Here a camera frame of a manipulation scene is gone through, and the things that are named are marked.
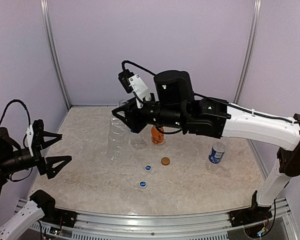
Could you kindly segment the blue label bottle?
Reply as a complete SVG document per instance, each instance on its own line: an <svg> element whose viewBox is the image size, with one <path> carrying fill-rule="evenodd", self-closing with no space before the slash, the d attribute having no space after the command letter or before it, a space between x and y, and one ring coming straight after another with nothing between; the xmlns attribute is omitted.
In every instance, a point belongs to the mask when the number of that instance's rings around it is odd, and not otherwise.
<svg viewBox="0 0 300 240"><path fill-rule="evenodd" d="M219 164L228 149L229 143L229 137L222 137L221 139L216 140L211 147L208 160L212 164Z"/></svg>
<svg viewBox="0 0 300 240"><path fill-rule="evenodd" d="M129 141L131 146L136 150L142 150L147 147L147 142L145 140L143 130L140 133L131 132L129 136Z"/></svg>

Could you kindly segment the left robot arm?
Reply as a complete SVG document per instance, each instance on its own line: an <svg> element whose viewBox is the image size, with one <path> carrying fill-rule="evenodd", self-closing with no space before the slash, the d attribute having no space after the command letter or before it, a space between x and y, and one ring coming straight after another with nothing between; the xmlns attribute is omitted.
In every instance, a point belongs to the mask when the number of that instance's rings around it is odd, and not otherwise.
<svg viewBox="0 0 300 240"><path fill-rule="evenodd" d="M53 179L68 163L70 155L44 157L41 151L62 139L58 133L44 130L43 120L38 119L26 131L28 146L21 146L9 136L8 129L0 127L0 195L3 186L17 172L36 167L39 174ZM56 201L43 190L33 193L24 207L0 227L0 240L18 239L32 224L40 219L62 224L62 212Z"/></svg>

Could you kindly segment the brown bottle cap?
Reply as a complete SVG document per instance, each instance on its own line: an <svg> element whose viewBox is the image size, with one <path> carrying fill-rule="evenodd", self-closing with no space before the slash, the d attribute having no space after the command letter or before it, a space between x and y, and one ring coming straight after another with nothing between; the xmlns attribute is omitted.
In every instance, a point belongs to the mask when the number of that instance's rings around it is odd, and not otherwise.
<svg viewBox="0 0 300 240"><path fill-rule="evenodd" d="M168 157L163 157L160 162L164 166L168 166L171 163L171 161Z"/></svg>

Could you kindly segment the clear bottle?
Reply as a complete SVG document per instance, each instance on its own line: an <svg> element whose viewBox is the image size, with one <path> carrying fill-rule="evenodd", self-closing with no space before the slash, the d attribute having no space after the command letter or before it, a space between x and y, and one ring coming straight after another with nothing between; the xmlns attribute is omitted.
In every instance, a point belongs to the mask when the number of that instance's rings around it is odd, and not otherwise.
<svg viewBox="0 0 300 240"><path fill-rule="evenodd" d="M111 113L109 120L107 157L112 161L125 158L126 149L129 141L128 127L116 116Z"/></svg>

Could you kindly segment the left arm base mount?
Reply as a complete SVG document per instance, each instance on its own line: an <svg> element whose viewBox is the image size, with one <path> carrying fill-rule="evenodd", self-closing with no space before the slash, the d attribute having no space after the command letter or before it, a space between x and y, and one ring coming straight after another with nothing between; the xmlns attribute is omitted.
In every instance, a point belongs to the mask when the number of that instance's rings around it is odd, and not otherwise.
<svg viewBox="0 0 300 240"><path fill-rule="evenodd" d="M44 216L40 219L43 222L55 224L61 227L73 228L78 213L56 207L56 200L43 190L37 190L29 199L34 201L38 208L43 210Z"/></svg>

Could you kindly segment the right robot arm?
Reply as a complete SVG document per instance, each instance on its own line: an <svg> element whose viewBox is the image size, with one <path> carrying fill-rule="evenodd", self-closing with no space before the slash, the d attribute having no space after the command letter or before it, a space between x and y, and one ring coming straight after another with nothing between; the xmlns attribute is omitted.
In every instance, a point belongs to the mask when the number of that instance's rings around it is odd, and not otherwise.
<svg viewBox="0 0 300 240"><path fill-rule="evenodd" d="M134 97L112 111L133 133L147 125L174 128L183 134L215 139L242 138L278 146L272 173L258 190L246 218L256 222L291 178L300 175L300 115L281 117L243 108L226 100L193 91L186 71L155 74L156 93L149 92L141 77L125 69L118 79Z"/></svg>

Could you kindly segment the blue white cap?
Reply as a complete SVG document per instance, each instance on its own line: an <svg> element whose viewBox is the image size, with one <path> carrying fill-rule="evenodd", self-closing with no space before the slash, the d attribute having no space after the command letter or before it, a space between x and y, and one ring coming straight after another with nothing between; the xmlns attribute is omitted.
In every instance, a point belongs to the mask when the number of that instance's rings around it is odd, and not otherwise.
<svg viewBox="0 0 300 240"><path fill-rule="evenodd" d="M146 181L140 181L138 186L142 189L146 188L147 187L147 182Z"/></svg>

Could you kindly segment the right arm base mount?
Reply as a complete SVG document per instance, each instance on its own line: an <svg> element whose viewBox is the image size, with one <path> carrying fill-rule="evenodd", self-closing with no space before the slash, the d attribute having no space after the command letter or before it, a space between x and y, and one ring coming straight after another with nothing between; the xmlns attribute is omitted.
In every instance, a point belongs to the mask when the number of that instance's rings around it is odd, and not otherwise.
<svg viewBox="0 0 300 240"><path fill-rule="evenodd" d="M232 210L228 213L232 227L249 225L270 219L273 215L271 206L262 207L257 203L257 190L253 193L251 206L243 209Z"/></svg>

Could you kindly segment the orange drink bottle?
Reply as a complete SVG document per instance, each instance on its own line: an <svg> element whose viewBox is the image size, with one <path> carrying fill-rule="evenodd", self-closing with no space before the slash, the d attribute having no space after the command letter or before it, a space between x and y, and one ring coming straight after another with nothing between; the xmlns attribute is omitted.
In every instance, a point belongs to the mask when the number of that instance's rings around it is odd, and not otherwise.
<svg viewBox="0 0 300 240"><path fill-rule="evenodd" d="M156 145L164 143L164 134L159 132L154 125L151 128L151 141Z"/></svg>

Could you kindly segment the white bottle cap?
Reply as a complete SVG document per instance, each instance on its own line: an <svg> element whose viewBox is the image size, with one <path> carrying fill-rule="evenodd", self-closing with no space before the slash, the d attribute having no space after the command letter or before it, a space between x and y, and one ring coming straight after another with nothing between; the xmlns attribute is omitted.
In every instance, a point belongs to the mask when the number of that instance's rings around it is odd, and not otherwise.
<svg viewBox="0 0 300 240"><path fill-rule="evenodd" d="M144 170L146 171L146 172L151 172L152 171L152 166L151 165L146 165L145 167L144 167Z"/></svg>

